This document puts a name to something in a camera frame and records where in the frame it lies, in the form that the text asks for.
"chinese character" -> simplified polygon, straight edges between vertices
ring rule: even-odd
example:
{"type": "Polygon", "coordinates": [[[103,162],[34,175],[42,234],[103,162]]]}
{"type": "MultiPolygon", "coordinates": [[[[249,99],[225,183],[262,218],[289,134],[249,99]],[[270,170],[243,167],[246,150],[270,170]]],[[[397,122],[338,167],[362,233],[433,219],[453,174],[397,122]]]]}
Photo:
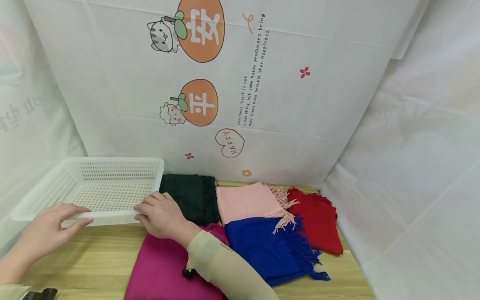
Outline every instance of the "chinese character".
{"type": "Polygon", "coordinates": [[[7,123],[5,123],[5,117],[2,117],[1,115],[0,115],[0,129],[3,129],[3,131],[5,132],[8,131],[7,123]]]}
{"type": "Polygon", "coordinates": [[[192,37],[190,38],[190,41],[192,43],[202,43],[202,45],[205,45],[205,39],[208,38],[208,40],[212,40],[213,35],[215,35],[215,41],[216,44],[219,45],[220,41],[218,40],[218,31],[216,30],[216,25],[218,21],[220,20],[220,15],[218,13],[215,14],[215,17],[210,19],[209,16],[207,16],[207,11],[205,8],[202,8],[202,11],[198,10],[191,10],[190,11],[190,22],[187,22],[185,26],[192,31],[192,37]],[[196,19],[197,17],[200,17],[200,26],[197,27],[196,24],[196,19]],[[207,31],[207,24],[210,26],[210,31],[207,31]],[[202,35],[202,39],[197,37],[197,32],[202,35]]]}
{"type": "Polygon", "coordinates": [[[17,129],[18,123],[20,122],[20,111],[18,108],[14,108],[11,104],[8,105],[10,108],[10,111],[7,111],[5,113],[5,118],[7,121],[10,122],[10,124],[14,125],[14,128],[17,129]]]}
{"type": "Polygon", "coordinates": [[[33,97],[32,99],[27,97],[27,100],[24,102],[24,106],[27,114],[31,114],[35,108],[42,106],[42,99],[40,97],[33,97]]]}
{"type": "MultiPolygon", "coordinates": [[[[189,93],[188,97],[190,99],[190,105],[189,105],[190,113],[193,113],[194,106],[201,106],[203,108],[203,115],[205,116],[207,114],[207,108],[215,107],[214,104],[207,103],[207,93],[202,93],[202,98],[200,98],[199,96],[195,96],[194,98],[192,93],[189,93]]],[[[195,108],[195,112],[201,112],[201,111],[202,110],[199,107],[195,108]]]]}

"hand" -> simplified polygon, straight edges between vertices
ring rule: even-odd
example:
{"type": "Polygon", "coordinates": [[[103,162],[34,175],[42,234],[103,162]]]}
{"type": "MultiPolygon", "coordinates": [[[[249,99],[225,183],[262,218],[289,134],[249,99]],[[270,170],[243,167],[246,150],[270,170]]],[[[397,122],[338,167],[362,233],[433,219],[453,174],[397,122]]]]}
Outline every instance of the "hand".
{"type": "Polygon", "coordinates": [[[135,219],[157,238],[175,239],[182,225],[188,222],[168,193],[153,192],[134,209],[141,213],[135,219]]]}
{"type": "Polygon", "coordinates": [[[12,252],[33,264],[65,244],[80,229],[92,223],[92,218],[84,218],[68,228],[61,226],[61,223],[69,217],[89,211],[88,208],[66,203],[57,203],[44,209],[25,228],[12,252]]]}

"folded scarf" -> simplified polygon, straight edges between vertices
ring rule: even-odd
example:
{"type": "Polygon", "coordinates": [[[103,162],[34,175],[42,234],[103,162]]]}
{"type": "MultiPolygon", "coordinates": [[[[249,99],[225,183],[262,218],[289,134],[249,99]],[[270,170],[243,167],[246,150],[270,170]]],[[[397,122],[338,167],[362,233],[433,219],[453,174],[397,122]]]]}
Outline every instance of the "folded scarf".
{"type": "Polygon", "coordinates": [[[304,194],[296,188],[288,190],[288,199],[298,202],[289,211],[303,218],[303,234],[308,242],[324,252],[342,254],[343,247],[336,229],[336,208],[330,200],[317,193],[304,194]]]}
{"type": "Polygon", "coordinates": [[[231,221],[225,225],[230,247],[245,259],[270,286],[275,286],[308,274],[316,280],[330,280],[325,271],[315,272],[320,263],[319,250],[314,250],[298,233],[297,224],[287,224],[284,230],[272,234],[280,218],[253,217],[231,221]]]}
{"type": "Polygon", "coordinates": [[[220,221],[214,177],[167,174],[163,176],[158,191],[169,193],[183,216],[199,226],[220,221]]]}
{"type": "MultiPolygon", "coordinates": [[[[204,230],[229,245],[221,225],[210,224],[204,230]]],[[[222,292],[200,276],[191,280],[182,276],[187,261],[187,250],[180,244],[148,234],[138,252],[123,299],[222,300],[222,292]]]]}
{"type": "Polygon", "coordinates": [[[258,182],[240,187],[217,187],[216,197],[222,223],[251,217],[281,218],[273,232],[287,224],[294,224],[295,218],[286,209],[294,204],[288,202],[281,188],[267,187],[258,182]]]}

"pink fringe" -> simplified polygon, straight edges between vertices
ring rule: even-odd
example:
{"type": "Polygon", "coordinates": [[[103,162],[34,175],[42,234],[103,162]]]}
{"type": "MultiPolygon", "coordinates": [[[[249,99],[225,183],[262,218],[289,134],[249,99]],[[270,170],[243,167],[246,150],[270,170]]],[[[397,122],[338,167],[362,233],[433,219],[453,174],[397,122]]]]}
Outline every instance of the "pink fringe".
{"type": "Polygon", "coordinates": [[[289,202],[287,198],[288,193],[283,188],[271,186],[271,185],[265,185],[265,186],[267,186],[270,189],[273,196],[275,197],[275,199],[278,201],[278,203],[284,210],[283,218],[275,226],[275,230],[273,231],[273,234],[276,234],[279,229],[285,230],[285,226],[288,224],[293,224],[293,228],[295,228],[295,225],[297,224],[295,222],[295,216],[289,213],[287,209],[290,208],[292,205],[298,204],[299,202],[297,201],[297,199],[289,202]]]}

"finger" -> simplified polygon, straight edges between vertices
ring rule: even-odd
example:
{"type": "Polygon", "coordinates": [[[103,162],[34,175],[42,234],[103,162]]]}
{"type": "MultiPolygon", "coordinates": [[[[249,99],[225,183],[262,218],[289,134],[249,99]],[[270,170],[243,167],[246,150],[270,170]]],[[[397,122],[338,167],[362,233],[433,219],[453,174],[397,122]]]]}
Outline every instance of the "finger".
{"type": "Polygon", "coordinates": [[[142,223],[142,225],[145,227],[145,229],[150,232],[150,229],[152,228],[151,224],[150,224],[150,220],[148,219],[147,216],[145,215],[136,215],[135,216],[135,220],[138,220],[140,221],[140,223],[142,223]]]}
{"type": "Polygon", "coordinates": [[[155,205],[158,203],[158,199],[157,198],[154,198],[150,195],[146,196],[145,199],[142,201],[142,203],[147,203],[147,204],[150,204],[150,205],[155,205]]]}
{"type": "Polygon", "coordinates": [[[69,227],[63,230],[65,237],[67,240],[71,239],[75,233],[77,233],[80,229],[84,228],[88,224],[93,222],[93,218],[83,218],[75,223],[71,224],[69,227]]]}
{"type": "Polygon", "coordinates": [[[165,199],[165,197],[162,194],[160,194],[159,192],[153,192],[153,193],[150,194],[150,196],[154,197],[157,200],[164,200],[165,199]]]}
{"type": "Polygon", "coordinates": [[[147,203],[140,203],[140,204],[135,205],[133,207],[133,209],[141,212],[142,214],[144,214],[146,216],[150,216],[151,212],[152,212],[152,209],[153,209],[153,206],[151,206],[150,204],[147,204],[147,203]]]}
{"type": "Polygon", "coordinates": [[[163,193],[162,195],[163,195],[165,198],[174,201],[173,198],[172,198],[172,196],[170,196],[169,193],[165,192],[165,193],[163,193]]]}
{"type": "Polygon", "coordinates": [[[90,209],[82,206],[77,206],[75,204],[65,204],[62,205],[61,208],[58,209],[58,211],[53,212],[59,219],[60,221],[65,221],[69,217],[75,215],[75,214],[80,214],[80,213],[88,213],[90,209]]]}
{"type": "Polygon", "coordinates": [[[48,213],[48,212],[54,212],[54,211],[57,211],[59,207],[61,207],[63,204],[63,202],[58,202],[52,206],[49,206],[49,207],[46,207],[44,209],[42,209],[42,211],[40,211],[40,213],[38,213],[39,215],[43,215],[45,213],[48,213]]]}

